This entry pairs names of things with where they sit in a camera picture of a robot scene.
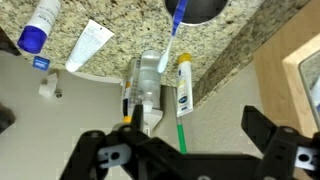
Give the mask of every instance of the toothbrush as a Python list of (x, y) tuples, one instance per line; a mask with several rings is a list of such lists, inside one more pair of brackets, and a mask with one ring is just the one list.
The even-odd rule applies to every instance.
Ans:
[(177, 117), (177, 89), (172, 88), (172, 96), (173, 96), (173, 105), (175, 109), (175, 117), (176, 117), (176, 123), (177, 123), (177, 132), (178, 132), (178, 139), (179, 139), (179, 145), (180, 145), (180, 152), (182, 154), (187, 153), (187, 144), (184, 137), (184, 130), (183, 130), (183, 124), (181, 117)]
[(168, 43), (168, 46), (167, 46), (164, 54), (161, 56), (161, 59), (160, 59), (159, 65), (158, 65), (158, 72), (159, 73), (163, 73), (166, 70), (166, 66), (169, 61), (169, 52), (170, 52), (170, 49), (172, 46), (172, 42), (173, 42), (173, 39), (174, 39), (176, 32), (179, 28), (179, 25), (183, 19), (183, 15), (184, 15), (184, 11), (187, 6), (187, 2), (188, 2), (188, 0), (180, 0), (177, 5), (177, 8), (174, 12), (171, 37), (170, 37), (170, 41)]

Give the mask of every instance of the blue toothbrush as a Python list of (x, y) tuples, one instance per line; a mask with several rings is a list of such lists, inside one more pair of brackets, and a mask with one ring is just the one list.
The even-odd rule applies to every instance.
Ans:
[(183, 15), (184, 15), (184, 11), (185, 11), (186, 6), (187, 6), (187, 2), (188, 2), (188, 0), (180, 0), (178, 5), (177, 5), (177, 8), (176, 8), (176, 10), (174, 12), (171, 38), (170, 38), (170, 41), (169, 41), (169, 44), (167, 46), (166, 51), (161, 56), (161, 59), (160, 59), (159, 65), (158, 65), (158, 72), (159, 73), (163, 73), (166, 70), (166, 66), (167, 66), (168, 61), (169, 61), (169, 52), (170, 52), (170, 49), (171, 49), (171, 45), (172, 45), (173, 39), (174, 39), (174, 37), (176, 35), (176, 32), (177, 32), (177, 30), (179, 28), (179, 25), (180, 25), (180, 23), (181, 23), (181, 21), (183, 19)]

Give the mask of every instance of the green toothbrush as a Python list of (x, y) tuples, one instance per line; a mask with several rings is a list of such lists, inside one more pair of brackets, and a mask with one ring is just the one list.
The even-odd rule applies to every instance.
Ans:
[(178, 139), (179, 139), (179, 145), (180, 145), (180, 151), (182, 154), (187, 153), (187, 145), (186, 140), (184, 138), (184, 130), (183, 130), (183, 124), (181, 117), (177, 117), (177, 89), (173, 88), (172, 90), (173, 94), (173, 101), (174, 101), (174, 109), (175, 109), (175, 117), (177, 122), (177, 131), (178, 131)]

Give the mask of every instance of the mirror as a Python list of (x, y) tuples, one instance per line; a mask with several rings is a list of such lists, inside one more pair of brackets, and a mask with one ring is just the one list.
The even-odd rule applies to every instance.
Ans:
[(315, 119), (320, 119), (320, 51), (312, 54), (299, 65), (299, 71)]

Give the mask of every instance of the white wall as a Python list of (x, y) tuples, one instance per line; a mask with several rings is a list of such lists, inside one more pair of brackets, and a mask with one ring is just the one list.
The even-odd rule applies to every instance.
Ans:
[[(79, 136), (91, 129), (109, 133), (121, 122), (120, 86), (60, 73), (63, 97), (46, 101), (38, 88), (47, 73), (21, 57), (0, 52), (0, 102), (17, 120), (0, 135), (0, 174), (10, 180), (59, 178)], [(164, 118), (155, 135), (178, 147), (171, 88), (163, 88)], [(244, 105), (262, 110), (253, 64), (216, 96), (183, 118), (189, 152), (260, 153), (240, 127)], [(120, 168), (109, 179), (127, 179)]]
[[(60, 72), (63, 96), (48, 101), (38, 95), (46, 76), (22, 57), (0, 52), (0, 102), (16, 116), (14, 125), (0, 134), (0, 179), (58, 179), (83, 132), (100, 129), (108, 134), (122, 121), (119, 85)], [(156, 135), (177, 147), (175, 121), (165, 118), (161, 123)], [(112, 168), (109, 176), (128, 179), (120, 167)]]
[(216, 96), (183, 118), (189, 149), (194, 152), (243, 152), (260, 156), (241, 129), (245, 105), (262, 105), (253, 63)]

